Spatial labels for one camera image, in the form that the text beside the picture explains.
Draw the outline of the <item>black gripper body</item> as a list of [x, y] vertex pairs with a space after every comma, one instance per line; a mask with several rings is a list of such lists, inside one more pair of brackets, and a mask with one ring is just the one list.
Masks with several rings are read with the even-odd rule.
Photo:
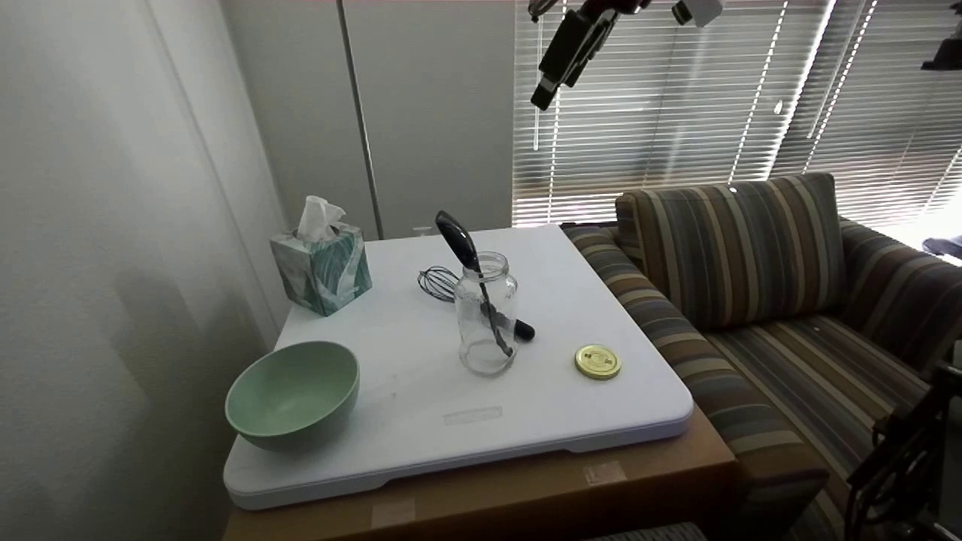
[[585, 0], [568, 9], [553, 32], [540, 68], [541, 82], [533, 92], [533, 107], [549, 111], [562, 84], [575, 84], [592, 55], [604, 46], [621, 15], [648, 9], [651, 0]]

